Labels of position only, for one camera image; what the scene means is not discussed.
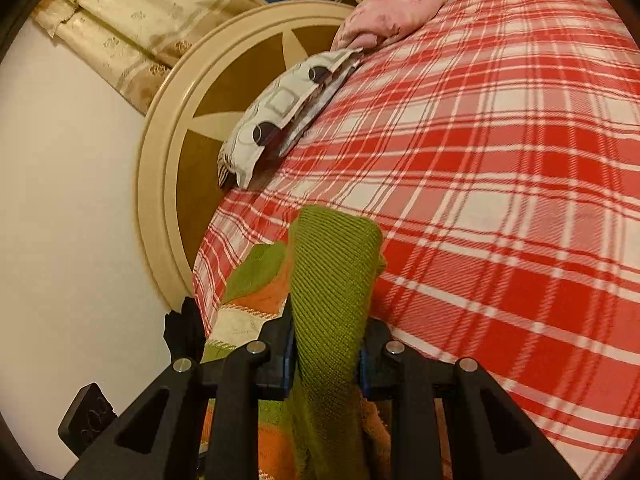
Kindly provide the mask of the beige left curtain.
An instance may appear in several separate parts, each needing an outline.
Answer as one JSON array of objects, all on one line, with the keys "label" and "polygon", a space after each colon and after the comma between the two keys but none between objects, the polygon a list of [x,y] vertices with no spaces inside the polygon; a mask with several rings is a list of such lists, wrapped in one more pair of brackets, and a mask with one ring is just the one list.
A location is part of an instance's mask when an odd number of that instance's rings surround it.
[{"label": "beige left curtain", "polygon": [[34,21],[138,112],[206,34],[264,0],[41,0]]}]

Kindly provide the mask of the pink floral pillow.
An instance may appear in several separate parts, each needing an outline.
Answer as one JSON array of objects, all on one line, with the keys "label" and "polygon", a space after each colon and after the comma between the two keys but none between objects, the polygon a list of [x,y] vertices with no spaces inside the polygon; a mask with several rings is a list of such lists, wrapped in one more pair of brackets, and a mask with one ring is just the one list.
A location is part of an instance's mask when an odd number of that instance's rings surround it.
[{"label": "pink floral pillow", "polygon": [[447,0],[363,0],[332,41],[331,50],[384,48],[431,21]]}]

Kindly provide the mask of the green knit sweater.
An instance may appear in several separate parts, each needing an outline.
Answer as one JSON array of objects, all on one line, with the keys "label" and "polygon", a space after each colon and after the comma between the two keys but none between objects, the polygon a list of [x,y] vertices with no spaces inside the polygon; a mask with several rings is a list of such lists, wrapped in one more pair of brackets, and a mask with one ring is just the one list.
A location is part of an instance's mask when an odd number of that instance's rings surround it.
[{"label": "green knit sweater", "polygon": [[356,384],[381,245],[374,222],[305,206],[286,240],[254,246],[229,276],[204,361],[293,310],[294,385],[286,400],[258,405],[259,478],[390,478],[390,433]]}]

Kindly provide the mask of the cream wooden headboard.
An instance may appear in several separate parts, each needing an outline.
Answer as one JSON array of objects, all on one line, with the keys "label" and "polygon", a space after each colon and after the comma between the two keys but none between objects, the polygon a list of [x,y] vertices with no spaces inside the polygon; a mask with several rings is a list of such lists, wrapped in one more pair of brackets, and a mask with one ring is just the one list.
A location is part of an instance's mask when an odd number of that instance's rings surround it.
[{"label": "cream wooden headboard", "polygon": [[329,49],[351,10],[333,1],[290,0],[246,11],[194,44],[157,91],[143,129],[137,219],[168,308],[192,295],[195,257],[224,197],[221,144],[271,81]]}]

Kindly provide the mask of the dark clothes pile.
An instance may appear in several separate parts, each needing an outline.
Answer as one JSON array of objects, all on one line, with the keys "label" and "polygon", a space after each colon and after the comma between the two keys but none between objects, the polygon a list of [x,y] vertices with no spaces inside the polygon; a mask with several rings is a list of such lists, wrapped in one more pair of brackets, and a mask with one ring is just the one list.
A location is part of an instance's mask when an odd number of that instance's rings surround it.
[{"label": "dark clothes pile", "polygon": [[179,311],[171,310],[165,315],[163,337],[172,362],[178,359],[201,362],[206,336],[201,311],[192,297],[183,299]]}]

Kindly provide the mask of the black box on floor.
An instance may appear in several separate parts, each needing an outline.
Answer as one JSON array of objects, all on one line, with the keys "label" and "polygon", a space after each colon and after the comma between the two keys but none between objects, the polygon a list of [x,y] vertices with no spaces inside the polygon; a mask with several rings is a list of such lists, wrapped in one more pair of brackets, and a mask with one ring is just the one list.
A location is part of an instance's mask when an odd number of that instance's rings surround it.
[{"label": "black box on floor", "polygon": [[58,426],[58,436],[76,457],[80,457],[117,418],[111,403],[95,383],[83,386]]}]

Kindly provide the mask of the red plaid bed sheet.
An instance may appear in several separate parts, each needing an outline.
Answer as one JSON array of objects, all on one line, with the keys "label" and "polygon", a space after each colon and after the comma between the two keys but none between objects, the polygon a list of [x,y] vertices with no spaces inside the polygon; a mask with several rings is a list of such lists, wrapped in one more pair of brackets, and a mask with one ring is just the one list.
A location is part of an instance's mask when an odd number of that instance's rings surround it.
[{"label": "red plaid bed sheet", "polygon": [[639,50],[606,0],[457,0],[366,59],[193,270],[213,325],[232,269],[321,204],[373,220],[372,312],[472,356],[584,479],[639,431]]}]

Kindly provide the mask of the white patterned pillow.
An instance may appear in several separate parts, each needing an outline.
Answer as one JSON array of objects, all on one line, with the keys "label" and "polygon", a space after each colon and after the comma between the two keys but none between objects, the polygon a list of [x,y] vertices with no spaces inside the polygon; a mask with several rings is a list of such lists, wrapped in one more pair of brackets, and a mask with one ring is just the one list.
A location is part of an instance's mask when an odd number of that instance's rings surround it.
[{"label": "white patterned pillow", "polygon": [[262,157],[280,159],[297,144],[346,80],[356,72],[363,50],[324,51],[294,65],[250,104],[217,160],[218,182],[235,177],[247,188]]}]

